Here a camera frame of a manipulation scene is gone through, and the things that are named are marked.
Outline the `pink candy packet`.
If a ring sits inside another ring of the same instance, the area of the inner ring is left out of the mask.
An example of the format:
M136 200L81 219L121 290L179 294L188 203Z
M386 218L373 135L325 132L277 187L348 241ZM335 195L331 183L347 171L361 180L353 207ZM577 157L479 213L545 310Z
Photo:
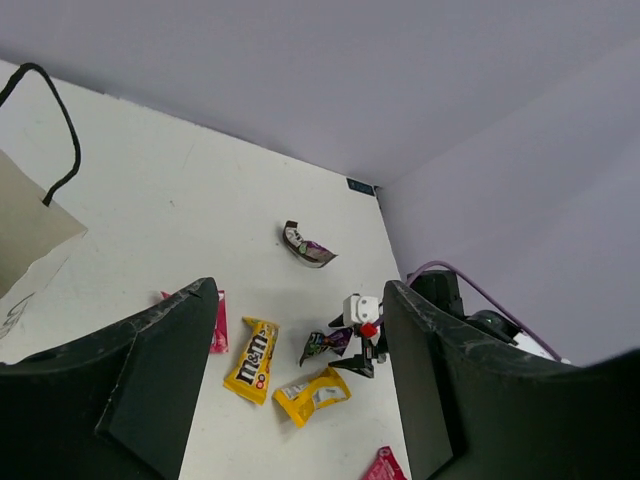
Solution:
M209 353L223 354L227 353L228 351L229 340L226 313L226 293L224 290L219 290L216 323L211 338Z

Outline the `yellow snack packet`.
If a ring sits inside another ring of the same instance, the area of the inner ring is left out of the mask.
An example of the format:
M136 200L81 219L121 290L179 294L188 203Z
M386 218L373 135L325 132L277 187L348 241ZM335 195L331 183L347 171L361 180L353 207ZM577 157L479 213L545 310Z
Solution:
M303 428L316 411L347 401L351 396L338 371L328 366L309 380L277 389L273 399L296 427Z

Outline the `white coffee paper bag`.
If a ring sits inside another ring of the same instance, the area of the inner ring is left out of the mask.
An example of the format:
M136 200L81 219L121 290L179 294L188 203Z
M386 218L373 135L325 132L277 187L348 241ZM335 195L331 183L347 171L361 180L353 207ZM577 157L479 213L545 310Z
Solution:
M54 195L79 172L81 144L48 73L38 64L24 63L1 90L6 102L25 75L38 73L49 87L69 130L74 161L68 173L45 190L6 154L1 154L1 336L19 323L33 298L42 292L67 261L87 228L54 201Z

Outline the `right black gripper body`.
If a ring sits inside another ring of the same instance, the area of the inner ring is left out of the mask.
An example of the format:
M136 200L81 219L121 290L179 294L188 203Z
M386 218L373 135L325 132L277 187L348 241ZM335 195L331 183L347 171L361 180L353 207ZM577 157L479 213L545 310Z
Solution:
M362 341L362 354L369 360L384 364L388 359L388 342L383 320L355 324L353 330Z

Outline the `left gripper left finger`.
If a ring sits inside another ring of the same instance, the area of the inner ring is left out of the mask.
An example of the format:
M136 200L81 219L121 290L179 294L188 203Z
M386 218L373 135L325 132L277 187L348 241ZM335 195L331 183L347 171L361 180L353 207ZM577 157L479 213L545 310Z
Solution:
M1 366L4 479L179 477L216 325L213 278Z

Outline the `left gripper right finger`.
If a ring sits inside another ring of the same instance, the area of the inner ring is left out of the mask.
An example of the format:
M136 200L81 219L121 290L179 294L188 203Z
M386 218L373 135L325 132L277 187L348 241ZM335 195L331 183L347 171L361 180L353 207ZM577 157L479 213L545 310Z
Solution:
M398 281L384 325L415 479L635 479L639 354L577 367L509 346Z

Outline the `dark purple M&M's packet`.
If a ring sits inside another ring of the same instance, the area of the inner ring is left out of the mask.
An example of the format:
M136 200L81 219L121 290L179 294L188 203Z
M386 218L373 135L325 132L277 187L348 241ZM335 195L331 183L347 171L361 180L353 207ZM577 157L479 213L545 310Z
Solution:
M309 334L299 359L299 366L312 357L316 357L327 351L342 357L353 335L351 328L341 328L325 334L322 331L313 331Z

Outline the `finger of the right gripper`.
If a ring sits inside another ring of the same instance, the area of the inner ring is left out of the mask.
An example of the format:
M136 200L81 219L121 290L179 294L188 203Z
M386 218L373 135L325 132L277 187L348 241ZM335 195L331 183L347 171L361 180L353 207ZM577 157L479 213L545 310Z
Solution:
M365 378L373 378L375 369L370 355L361 353L348 359L337 360L329 363L334 369L348 370Z
M334 330L349 328L350 320L345 317L344 313L341 313L328 324L328 327Z

